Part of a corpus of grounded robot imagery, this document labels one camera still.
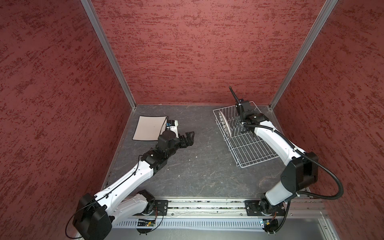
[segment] white paper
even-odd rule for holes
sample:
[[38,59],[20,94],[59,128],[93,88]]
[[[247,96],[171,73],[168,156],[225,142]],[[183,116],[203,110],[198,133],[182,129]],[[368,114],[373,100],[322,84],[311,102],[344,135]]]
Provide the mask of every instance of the white paper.
[[166,116],[145,117],[140,116],[133,140],[156,141],[159,135],[166,129]]

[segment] white wire rack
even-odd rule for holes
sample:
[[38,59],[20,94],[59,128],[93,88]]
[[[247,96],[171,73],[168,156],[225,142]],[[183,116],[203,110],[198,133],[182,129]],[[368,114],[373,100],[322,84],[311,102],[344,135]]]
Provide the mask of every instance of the white wire rack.
[[[250,102],[254,110],[260,113],[254,102]],[[229,127],[232,131],[232,137],[228,137],[225,127],[220,121],[219,112],[224,114]],[[265,162],[277,158],[277,153],[261,138],[253,136],[250,132],[244,132],[245,129],[237,125],[236,116],[238,116],[236,107],[230,106],[226,108],[215,109],[216,124],[224,137],[229,151],[235,159],[236,166],[248,167],[257,163]]]

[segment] cable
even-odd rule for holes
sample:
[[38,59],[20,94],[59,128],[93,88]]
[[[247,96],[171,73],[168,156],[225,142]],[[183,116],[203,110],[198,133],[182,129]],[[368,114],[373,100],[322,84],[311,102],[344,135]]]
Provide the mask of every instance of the cable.
[[287,203],[287,207],[286,207],[286,209],[285,209],[285,215],[284,215],[283,220],[281,221],[281,224],[279,225],[279,227],[278,227],[275,231],[272,231],[272,232],[269,232],[269,233],[275,233],[275,232],[278,232],[278,230],[281,229],[281,227],[282,227],[283,224],[285,223],[285,220],[287,219],[287,216],[288,216],[288,210],[289,210],[290,205],[291,205],[291,201],[289,200],[289,202]]
[[[268,127],[268,126],[263,126],[263,125],[253,125],[253,124],[243,123],[243,126],[245,126],[245,127],[259,127],[259,128],[265,128],[265,129],[269,129],[269,130],[273,131],[273,128]],[[302,153],[300,150],[295,149],[295,146],[293,145],[293,143],[289,139],[287,139],[281,132],[279,132],[278,130],[274,130],[273,132],[278,134],[282,139],[284,139],[284,141],[286,141],[288,143],[288,145],[292,149],[294,149],[294,151],[296,153],[298,153],[300,156],[302,156],[303,158],[305,158],[308,161],[311,161],[312,163],[316,164],[317,166],[322,168],[324,171],[326,171],[333,178],[333,180],[336,182],[336,184],[338,186],[338,192],[335,195],[331,195],[331,196],[315,194],[315,193],[307,192],[307,191],[298,191],[297,194],[306,194],[308,196],[312,196],[312,197],[316,197],[316,198],[320,198],[320,199],[327,199],[327,200],[338,199],[344,194],[343,184],[341,183],[341,181],[339,180],[339,178],[335,174],[333,174],[329,169],[327,169],[326,167],[324,167],[320,163],[314,161],[313,159],[311,159],[310,157],[308,157],[307,155]]]
[[165,123],[167,120],[168,120],[168,116],[166,116],[166,118],[164,119],[163,124],[161,125],[160,132],[159,132],[159,136],[160,136],[160,134],[161,134],[161,130],[163,130],[164,123]]
[[269,221],[269,222],[272,222],[276,217],[276,212],[275,212],[275,215],[273,216],[273,218]]
[[67,225],[65,225],[65,235],[67,236],[67,238],[70,238],[70,239],[79,239],[79,238],[82,238],[82,237],[75,237],[75,238],[74,238],[74,237],[70,237],[70,236],[68,236],[68,234],[67,234],[67,228],[68,228],[68,225],[69,225],[71,219],[72,219],[72,218],[76,215],[76,213],[78,213],[80,210],[82,210],[82,209],[84,209],[84,208],[86,208],[86,207],[92,206],[93,204],[97,203],[97,202],[100,201],[101,199],[103,199],[103,198],[105,198],[105,197],[108,197],[108,195],[111,194],[111,192],[112,192],[113,190],[115,190],[116,188],[118,188],[121,184],[123,184],[125,181],[127,181],[130,177],[132,177],[133,175],[135,175],[136,172],[137,172],[137,170],[139,169],[140,156],[143,156],[143,155],[139,155],[139,158],[138,158],[138,160],[137,160],[137,167],[136,167],[135,171],[134,171],[134,172],[133,172],[127,179],[125,179],[125,180],[122,181],[119,185],[117,185],[116,187],[114,187],[110,192],[108,192],[108,193],[107,193],[106,195],[104,195],[102,198],[100,198],[100,199],[96,200],[95,202],[93,202],[93,203],[91,203],[91,204],[88,204],[88,205],[86,205],[86,206],[80,208],[79,210],[77,210],[77,211],[76,211],[76,212],[69,218],[69,220],[68,220],[68,222],[67,222]]
[[229,86],[229,90],[231,90],[231,93],[232,93],[233,97],[235,98],[236,103],[240,104],[239,98],[236,96],[236,93],[232,90],[231,86]]
[[156,207],[156,210],[159,211],[159,212],[161,212],[161,214],[162,214],[163,217],[161,218],[161,222],[160,222],[160,224],[157,225],[154,229],[152,229],[151,231],[149,231],[149,232],[147,232],[147,233],[153,232],[153,231],[154,231],[156,228],[158,228],[158,227],[161,225],[161,223],[163,222],[163,219],[164,219],[164,213],[163,213],[163,211],[160,210],[160,209],[157,209],[157,207]]

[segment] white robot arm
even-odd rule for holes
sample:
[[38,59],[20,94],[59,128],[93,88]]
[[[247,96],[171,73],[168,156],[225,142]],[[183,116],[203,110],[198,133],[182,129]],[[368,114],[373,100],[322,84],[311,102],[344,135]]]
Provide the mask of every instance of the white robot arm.
[[141,158],[139,156],[137,164],[129,172],[94,196],[86,194],[81,197],[72,224],[85,240],[102,240],[113,224],[138,213],[149,215],[153,212],[155,198],[146,190],[139,191],[130,199],[126,197],[161,170],[179,148],[193,145],[195,133],[180,135],[177,126],[176,120],[168,120],[168,129],[159,136],[156,147]]
[[[329,200],[338,199],[343,195],[344,190],[342,183],[331,171],[318,163],[316,154],[313,152],[305,152],[303,149],[294,145],[282,133],[276,130],[275,126],[264,114],[254,110],[249,101],[238,99],[232,88],[229,87],[229,89],[236,100],[238,113],[236,119],[238,124],[245,128],[246,131],[254,132],[262,138],[279,155],[286,166],[280,175],[280,181],[262,195],[259,205],[250,205],[247,207],[255,211],[260,211],[264,215],[270,215],[276,212],[278,208],[281,208],[283,202],[289,203],[292,198],[301,193]],[[323,196],[301,191],[301,189],[317,181],[318,167],[325,170],[335,180],[339,188],[337,194],[333,196]]]

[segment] gray floor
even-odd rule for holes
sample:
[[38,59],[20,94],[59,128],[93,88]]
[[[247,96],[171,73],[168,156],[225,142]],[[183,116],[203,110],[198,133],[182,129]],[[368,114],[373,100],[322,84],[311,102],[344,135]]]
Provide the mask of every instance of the gray floor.
[[[140,154],[156,141],[134,141],[140,115],[168,116],[179,121],[179,133],[195,131],[194,145],[179,149],[168,164],[141,184],[131,195],[146,189],[155,197],[258,197],[280,178],[284,164],[277,158],[250,167],[237,167],[215,123],[212,110],[219,106],[139,105],[129,124],[127,136],[113,166],[107,184],[130,170]],[[268,116],[266,107],[260,110]],[[275,119],[268,116],[276,126]]]
[[113,228],[105,240],[324,240],[326,239],[321,231],[317,219],[287,219],[284,226],[276,236],[268,235],[266,232],[244,232],[244,231],[219,231],[219,230],[190,230],[190,229],[156,229],[147,236],[139,235],[136,229]]

